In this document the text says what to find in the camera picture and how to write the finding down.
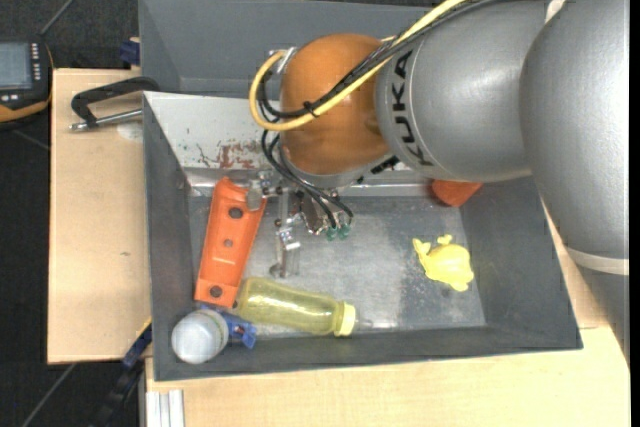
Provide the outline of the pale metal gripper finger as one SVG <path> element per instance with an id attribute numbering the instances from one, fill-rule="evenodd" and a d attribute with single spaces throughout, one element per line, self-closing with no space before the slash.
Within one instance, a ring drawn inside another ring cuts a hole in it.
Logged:
<path id="1" fill-rule="evenodd" d="M 301 243 L 292 229 L 284 230 L 280 235 L 281 276 L 295 276 L 299 273 L 299 255 Z"/>
<path id="2" fill-rule="evenodd" d="M 281 218 L 274 221 L 275 231 L 275 262 L 271 265 L 269 272 L 272 277 L 285 278 L 288 273 L 288 242 L 289 228 Z"/>

